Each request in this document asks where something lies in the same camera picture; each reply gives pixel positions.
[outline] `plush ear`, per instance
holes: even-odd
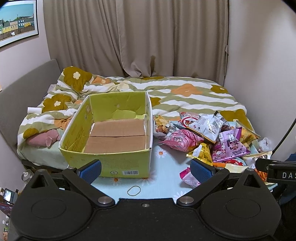
[[[52,138],[51,137],[46,137],[45,143],[46,143],[47,147],[50,147],[50,145],[52,144]]]

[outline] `pile of snacks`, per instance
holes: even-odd
[[[230,126],[218,111],[214,114],[181,112],[180,118],[180,121],[173,123],[155,115],[154,136],[161,140],[161,144],[187,152],[189,158],[237,173],[248,167],[255,169],[255,161],[259,157],[270,159],[270,152],[250,155],[252,142],[260,136],[240,122]],[[257,173],[266,181],[265,173]],[[182,171],[180,177],[192,187],[199,184],[191,175],[190,168]]]

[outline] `wall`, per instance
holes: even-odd
[[[230,0],[224,86],[275,147],[296,117],[296,14],[281,0]],[[296,152],[296,127],[273,159]]]
[[[50,60],[44,26],[43,0],[37,0],[37,18],[39,28],[38,36],[20,40],[0,49],[2,69],[0,84],[3,89],[32,69]],[[15,65],[11,63],[16,63],[18,61],[20,64],[15,68]],[[21,174],[24,168],[1,135],[0,155],[0,186],[13,191],[15,191],[16,188],[22,189],[24,183],[21,180]],[[0,212],[0,233],[3,218],[5,219],[5,215]]]

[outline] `pink pig plush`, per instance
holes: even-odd
[[[41,147],[50,145],[61,139],[56,129],[52,129],[46,132],[35,134],[26,139],[26,143],[30,146]]]

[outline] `poster of houses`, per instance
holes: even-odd
[[[15,0],[0,9],[0,47],[38,34],[36,4],[36,0]]]

